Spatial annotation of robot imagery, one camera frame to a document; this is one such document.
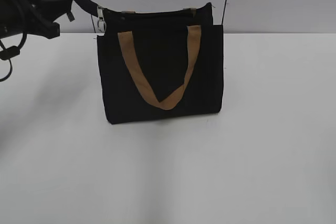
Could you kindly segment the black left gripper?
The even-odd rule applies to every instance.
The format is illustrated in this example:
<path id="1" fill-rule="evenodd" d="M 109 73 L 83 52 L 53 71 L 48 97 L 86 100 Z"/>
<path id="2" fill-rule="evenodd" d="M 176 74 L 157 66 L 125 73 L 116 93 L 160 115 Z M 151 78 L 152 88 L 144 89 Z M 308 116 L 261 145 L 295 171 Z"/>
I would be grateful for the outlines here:
<path id="1" fill-rule="evenodd" d="M 54 21 L 64 14 L 74 21 L 71 8 L 72 0 L 1 0 L 1 39 L 18 34 L 59 37 L 60 25 Z"/>

